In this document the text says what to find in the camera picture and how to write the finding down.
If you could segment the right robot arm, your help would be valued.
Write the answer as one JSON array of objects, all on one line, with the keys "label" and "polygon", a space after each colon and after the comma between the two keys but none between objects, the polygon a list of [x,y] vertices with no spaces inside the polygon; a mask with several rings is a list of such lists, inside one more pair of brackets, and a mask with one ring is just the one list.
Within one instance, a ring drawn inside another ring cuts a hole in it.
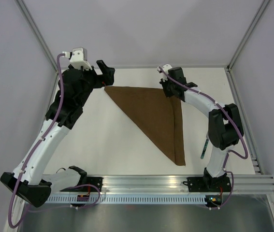
[{"label": "right robot arm", "polygon": [[187,82],[180,67],[166,64],[158,67],[160,84],[166,97],[175,96],[198,109],[208,118],[207,141],[212,144],[209,163],[202,177],[188,177],[183,182],[189,192],[230,192],[231,181],[226,164],[236,144],[244,144],[244,130],[236,104],[220,104],[202,92],[193,82]]}]

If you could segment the brown cloth napkin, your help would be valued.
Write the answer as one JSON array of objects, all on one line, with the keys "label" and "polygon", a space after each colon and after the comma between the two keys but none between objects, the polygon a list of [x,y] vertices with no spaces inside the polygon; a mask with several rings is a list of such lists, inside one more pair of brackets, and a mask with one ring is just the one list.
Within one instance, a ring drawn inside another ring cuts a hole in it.
[{"label": "brown cloth napkin", "polygon": [[105,92],[175,165],[185,166],[181,101],[159,88],[106,87]]}]

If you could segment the knife with teal handle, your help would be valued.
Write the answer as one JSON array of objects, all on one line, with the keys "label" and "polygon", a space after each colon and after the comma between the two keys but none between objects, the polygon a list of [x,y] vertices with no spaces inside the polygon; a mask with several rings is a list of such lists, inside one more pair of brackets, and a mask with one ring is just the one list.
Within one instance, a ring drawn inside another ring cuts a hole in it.
[{"label": "knife with teal handle", "polygon": [[203,149],[202,149],[201,159],[204,159],[204,156],[205,156],[205,153],[206,153],[206,150],[207,150],[207,147],[208,147],[208,143],[209,143],[209,138],[206,137],[206,140],[205,140],[205,143],[204,143],[204,146],[203,146]]}]

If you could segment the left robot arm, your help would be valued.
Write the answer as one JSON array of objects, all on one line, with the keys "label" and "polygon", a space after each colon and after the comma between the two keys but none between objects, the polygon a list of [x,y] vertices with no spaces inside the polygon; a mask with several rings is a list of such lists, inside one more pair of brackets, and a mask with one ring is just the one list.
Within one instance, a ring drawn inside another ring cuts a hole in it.
[{"label": "left robot arm", "polygon": [[58,145],[83,113],[91,92],[114,83],[115,68],[108,67],[103,60],[96,63],[101,74],[93,67],[86,70],[73,65],[63,72],[54,102],[30,151],[12,172],[4,172],[0,177],[1,183],[11,192],[36,208],[53,193],[71,187],[76,191],[87,188],[87,173],[76,166],[55,174],[44,175],[44,171]]}]

